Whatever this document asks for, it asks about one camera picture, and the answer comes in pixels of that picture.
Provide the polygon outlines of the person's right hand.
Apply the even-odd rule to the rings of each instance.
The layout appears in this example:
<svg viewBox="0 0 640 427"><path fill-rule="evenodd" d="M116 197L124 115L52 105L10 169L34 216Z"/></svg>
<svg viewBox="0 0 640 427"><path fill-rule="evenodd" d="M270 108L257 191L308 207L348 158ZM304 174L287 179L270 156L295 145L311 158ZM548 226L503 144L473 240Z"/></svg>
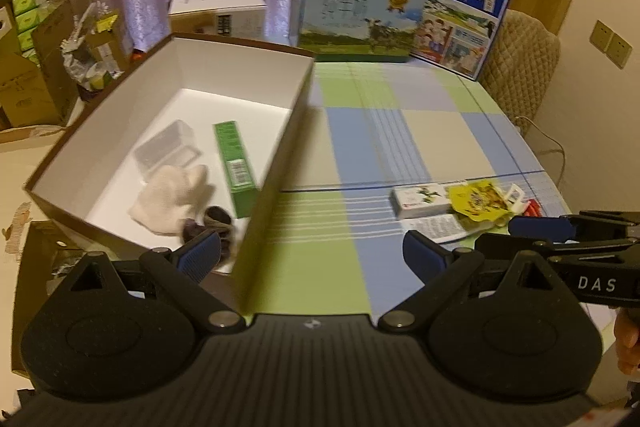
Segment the person's right hand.
<svg viewBox="0 0 640 427"><path fill-rule="evenodd" d="M614 325L618 369L625 375L638 373L640 363L639 324L627 309L619 309Z"/></svg>

